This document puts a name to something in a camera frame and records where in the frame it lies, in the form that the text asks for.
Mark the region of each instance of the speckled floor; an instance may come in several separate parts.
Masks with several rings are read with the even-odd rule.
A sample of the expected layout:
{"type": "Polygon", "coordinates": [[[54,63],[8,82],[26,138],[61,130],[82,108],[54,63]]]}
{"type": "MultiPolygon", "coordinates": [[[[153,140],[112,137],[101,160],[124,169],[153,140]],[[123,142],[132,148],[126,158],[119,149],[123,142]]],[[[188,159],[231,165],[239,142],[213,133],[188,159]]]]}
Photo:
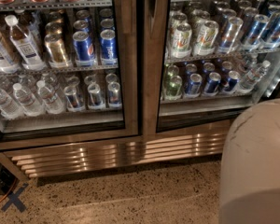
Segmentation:
{"type": "Polygon", "coordinates": [[[0,224],[216,224],[219,170],[217,155],[32,179],[0,224]]]}

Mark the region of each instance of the beverage cooler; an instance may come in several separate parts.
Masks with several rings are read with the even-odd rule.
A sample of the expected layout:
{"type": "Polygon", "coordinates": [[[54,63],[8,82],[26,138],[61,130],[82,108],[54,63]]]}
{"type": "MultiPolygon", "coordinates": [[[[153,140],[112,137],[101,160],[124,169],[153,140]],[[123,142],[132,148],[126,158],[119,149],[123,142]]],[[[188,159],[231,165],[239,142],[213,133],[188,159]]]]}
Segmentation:
{"type": "Polygon", "coordinates": [[[126,164],[139,139],[135,10],[0,0],[0,162],[16,177],[126,164]]]}
{"type": "Polygon", "coordinates": [[[280,97],[280,0],[145,0],[144,16],[144,137],[164,159],[221,153],[236,116],[280,97]]]}

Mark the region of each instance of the bottle cap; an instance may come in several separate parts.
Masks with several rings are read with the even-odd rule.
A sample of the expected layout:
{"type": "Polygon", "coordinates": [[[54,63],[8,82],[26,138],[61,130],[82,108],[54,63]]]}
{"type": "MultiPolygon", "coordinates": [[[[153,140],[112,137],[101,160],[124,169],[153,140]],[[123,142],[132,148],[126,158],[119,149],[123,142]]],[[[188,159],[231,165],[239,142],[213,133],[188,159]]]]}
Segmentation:
{"type": "Polygon", "coordinates": [[[269,62],[269,61],[263,61],[263,63],[262,63],[262,66],[264,67],[264,68],[267,68],[267,67],[269,67],[271,65],[271,63],[269,62]]]}
{"type": "Polygon", "coordinates": [[[15,91],[19,91],[21,89],[21,84],[20,83],[16,83],[12,86],[13,90],[15,91]]]}
{"type": "Polygon", "coordinates": [[[6,16],[6,23],[8,26],[15,26],[19,23],[18,19],[14,15],[6,16]]]}
{"type": "Polygon", "coordinates": [[[36,86],[37,86],[38,88],[43,88],[43,87],[46,86],[46,83],[45,83],[44,80],[39,80],[39,81],[37,81],[36,86]]]}

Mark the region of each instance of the plastic water bottle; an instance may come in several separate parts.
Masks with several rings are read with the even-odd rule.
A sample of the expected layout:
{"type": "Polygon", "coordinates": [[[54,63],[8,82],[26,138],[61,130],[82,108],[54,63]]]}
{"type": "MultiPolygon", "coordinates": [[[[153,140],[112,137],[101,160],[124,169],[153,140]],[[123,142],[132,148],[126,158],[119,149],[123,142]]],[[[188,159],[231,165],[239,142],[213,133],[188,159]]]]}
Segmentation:
{"type": "Polygon", "coordinates": [[[0,77],[0,89],[4,90],[9,95],[12,95],[12,83],[6,77],[0,77]]]}
{"type": "Polygon", "coordinates": [[[15,119],[23,116],[23,110],[20,105],[2,89],[0,89],[0,110],[2,116],[7,119],[15,119]]]}
{"type": "Polygon", "coordinates": [[[45,107],[35,98],[31,90],[20,83],[13,85],[13,96],[22,106],[26,116],[39,116],[45,114],[45,107]]]}
{"type": "Polygon", "coordinates": [[[245,74],[240,80],[239,92],[248,93],[252,91],[255,85],[267,74],[270,65],[269,61],[263,61],[245,74]]]}
{"type": "Polygon", "coordinates": [[[39,80],[36,84],[38,95],[44,101],[48,113],[60,114],[65,111],[64,103],[50,84],[44,80],[39,80]]]}

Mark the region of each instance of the cooler door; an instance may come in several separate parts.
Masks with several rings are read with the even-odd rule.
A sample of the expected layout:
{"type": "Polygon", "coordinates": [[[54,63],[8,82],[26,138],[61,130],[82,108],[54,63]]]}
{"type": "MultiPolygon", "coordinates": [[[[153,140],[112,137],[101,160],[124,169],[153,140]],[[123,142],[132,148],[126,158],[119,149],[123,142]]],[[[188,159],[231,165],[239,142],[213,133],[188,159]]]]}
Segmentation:
{"type": "MultiPolygon", "coordinates": [[[[19,82],[19,75],[32,75],[38,81],[43,74],[50,73],[58,78],[63,93],[66,87],[71,86],[73,77],[79,82],[78,93],[64,95],[66,110],[60,114],[51,114],[47,110],[36,117],[25,114],[13,118],[0,111],[0,149],[98,140],[138,133],[135,1],[15,0],[0,5],[1,19],[14,14],[15,9],[24,9],[40,20],[39,32],[44,50],[42,58],[46,65],[46,68],[37,71],[27,69],[25,63],[19,62],[20,71],[9,74],[9,70],[1,69],[0,77],[6,77],[14,84],[19,82]],[[77,30],[74,22],[83,19],[78,16],[80,10],[91,14],[89,34],[94,55],[86,60],[82,60],[87,56],[83,51],[76,53],[73,39],[77,30]],[[45,48],[44,37],[49,33],[46,25],[54,21],[51,16],[54,11],[62,14],[65,50],[56,51],[58,46],[55,46],[52,53],[67,52],[70,61],[66,63],[54,62],[45,48]],[[112,32],[103,35],[105,29],[112,32]]],[[[7,28],[2,33],[10,42],[7,28]]],[[[88,46],[89,42],[77,45],[88,46]]]]}

